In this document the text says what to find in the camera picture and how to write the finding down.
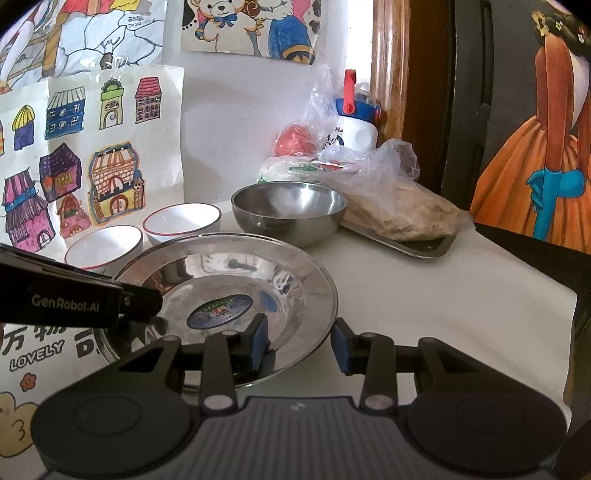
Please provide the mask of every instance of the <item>children's drawing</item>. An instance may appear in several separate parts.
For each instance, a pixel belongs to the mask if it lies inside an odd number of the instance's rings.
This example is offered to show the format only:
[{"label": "children's drawing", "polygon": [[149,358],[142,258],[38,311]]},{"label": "children's drawing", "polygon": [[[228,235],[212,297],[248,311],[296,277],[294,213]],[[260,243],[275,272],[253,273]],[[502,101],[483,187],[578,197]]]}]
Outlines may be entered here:
[{"label": "children's drawing", "polygon": [[166,0],[42,0],[0,38],[0,94],[42,77],[160,62]]},{"label": "children's drawing", "polygon": [[29,169],[5,180],[2,205],[6,211],[6,233],[13,247],[35,253],[55,237],[48,204],[37,195]]},{"label": "children's drawing", "polygon": [[311,64],[320,1],[186,0],[181,46]]},{"label": "children's drawing", "polygon": [[26,373],[22,376],[22,380],[20,383],[21,390],[23,393],[28,392],[35,388],[35,383],[37,382],[37,376],[32,373]]},{"label": "children's drawing", "polygon": [[37,405],[31,402],[17,406],[14,395],[0,393],[0,457],[10,458],[27,450],[32,444],[31,420]]},{"label": "children's drawing", "polygon": [[82,202],[71,193],[67,194],[57,209],[60,216],[60,235],[70,238],[90,226],[90,219],[82,209]]},{"label": "children's drawing", "polygon": [[135,123],[160,118],[162,90],[158,77],[144,77],[135,92]]},{"label": "children's drawing", "polygon": [[123,123],[123,87],[116,79],[108,80],[100,91],[99,129]]},{"label": "children's drawing", "polygon": [[145,207],[139,155],[131,143],[95,153],[90,161],[89,178],[90,211],[96,223]]},{"label": "children's drawing", "polygon": [[39,176],[45,199],[55,202],[80,188],[82,164],[66,143],[39,161]]},{"label": "children's drawing", "polygon": [[28,145],[33,145],[35,137],[35,112],[31,105],[22,107],[14,121],[12,122],[12,131],[14,131],[14,150],[20,150]]},{"label": "children's drawing", "polygon": [[0,157],[4,155],[4,127],[0,122]]},{"label": "children's drawing", "polygon": [[47,107],[45,138],[49,140],[82,130],[85,103],[84,87],[57,92]]}]

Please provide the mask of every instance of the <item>white bowl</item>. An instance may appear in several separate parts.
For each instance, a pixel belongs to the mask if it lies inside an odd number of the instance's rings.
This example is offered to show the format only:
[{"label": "white bowl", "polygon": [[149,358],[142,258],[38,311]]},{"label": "white bowl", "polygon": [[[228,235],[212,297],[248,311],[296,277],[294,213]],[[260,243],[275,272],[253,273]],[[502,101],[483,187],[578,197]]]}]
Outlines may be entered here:
[{"label": "white bowl", "polygon": [[156,210],[143,227],[152,245],[190,233],[219,232],[222,211],[208,203],[180,203]]},{"label": "white bowl", "polygon": [[113,277],[142,252],[142,230],[131,225],[108,226],[77,240],[64,261],[102,275]]}]

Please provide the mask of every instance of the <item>cartoon drawing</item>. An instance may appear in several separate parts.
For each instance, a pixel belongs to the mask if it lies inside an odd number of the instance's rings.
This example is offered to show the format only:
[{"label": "cartoon drawing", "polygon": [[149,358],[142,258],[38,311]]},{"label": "cartoon drawing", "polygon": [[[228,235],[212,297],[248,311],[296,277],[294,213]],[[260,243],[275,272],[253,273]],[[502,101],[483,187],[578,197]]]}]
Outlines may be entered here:
[{"label": "cartoon drawing", "polygon": [[476,222],[591,254],[591,36],[558,2],[547,3],[551,15],[532,13],[541,44],[537,113],[486,167],[470,212]]},{"label": "cartoon drawing", "polygon": [[145,207],[139,155],[131,143],[95,153],[89,165],[89,178],[90,211],[96,223]]},{"label": "cartoon drawing", "polygon": [[55,202],[80,188],[82,164],[66,143],[39,160],[39,176],[45,199]]},{"label": "cartoon drawing", "polygon": [[0,38],[0,95],[42,77],[158,63],[165,5],[164,0],[42,0]]},{"label": "cartoon drawing", "polygon": [[251,33],[259,25],[242,10],[245,0],[192,0],[206,18],[203,40],[214,41],[215,51],[254,55]]},{"label": "cartoon drawing", "polygon": [[22,380],[20,383],[21,390],[23,392],[28,392],[35,388],[35,382],[37,381],[37,376],[32,373],[27,373],[22,376]]},{"label": "cartoon drawing", "polygon": [[162,90],[158,77],[144,77],[135,92],[135,123],[160,118]]},{"label": "cartoon drawing", "polygon": [[0,122],[0,157],[4,155],[4,127]]},{"label": "cartoon drawing", "polygon": [[0,393],[0,457],[10,458],[27,450],[32,444],[31,419],[37,405],[31,402],[17,406],[14,395]]},{"label": "cartoon drawing", "polygon": [[6,211],[6,233],[13,247],[35,253],[55,237],[48,204],[37,195],[29,169],[5,180],[2,205]]},{"label": "cartoon drawing", "polygon": [[269,56],[300,63],[314,63],[308,29],[294,15],[294,0],[258,0],[259,18],[270,20]]},{"label": "cartoon drawing", "polygon": [[100,130],[123,123],[123,91],[121,82],[116,79],[103,85],[100,93]]},{"label": "cartoon drawing", "polygon": [[21,150],[28,145],[33,145],[35,137],[35,112],[31,105],[22,107],[14,121],[12,122],[12,131],[14,131],[14,150]]},{"label": "cartoon drawing", "polygon": [[57,92],[47,107],[45,138],[49,140],[82,130],[85,103],[84,87]]},{"label": "cartoon drawing", "polygon": [[60,216],[60,235],[63,238],[70,238],[90,226],[90,219],[82,209],[82,202],[71,193],[61,201],[57,214]]},{"label": "cartoon drawing", "polygon": [[186,0],[184,8],[183,50],[210,51],[215,40],[213,51],[314,62],[320,0]]}]

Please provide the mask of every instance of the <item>teddy bear drawing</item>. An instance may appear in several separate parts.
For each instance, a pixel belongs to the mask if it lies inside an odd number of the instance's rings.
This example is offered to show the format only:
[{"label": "teddy bear drawing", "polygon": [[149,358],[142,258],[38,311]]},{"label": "teddy bear drawing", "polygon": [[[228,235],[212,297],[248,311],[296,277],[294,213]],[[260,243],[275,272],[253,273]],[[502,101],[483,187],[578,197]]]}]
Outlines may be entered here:
[{"label": "teddy bear drawing", "polygon": [[257,23],[242,12],[244,5],[245,0],[201,0],[199,2],[199,10],[207,18],[203,39],[215,41],[216,51],[254,54],[249,32],[256,31]]}]

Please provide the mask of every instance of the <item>sticker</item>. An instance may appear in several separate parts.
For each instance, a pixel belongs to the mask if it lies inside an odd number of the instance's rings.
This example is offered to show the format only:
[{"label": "sticker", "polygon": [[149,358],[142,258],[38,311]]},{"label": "sticker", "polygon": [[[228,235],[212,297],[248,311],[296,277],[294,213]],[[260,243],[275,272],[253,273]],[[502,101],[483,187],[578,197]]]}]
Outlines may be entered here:
[{"label": "sticker", "polygon": [[187,325],[194,330],[219,327],[240,318],[251,306],[252,298],[241,294],[208,301],[189,315]]},{"label": "sticker", "polygon": [[0,457],[14,457],[33,444],[31,420],[36,409],[37,405],[31,402],[17,406],[14,395],[0,393]]}]

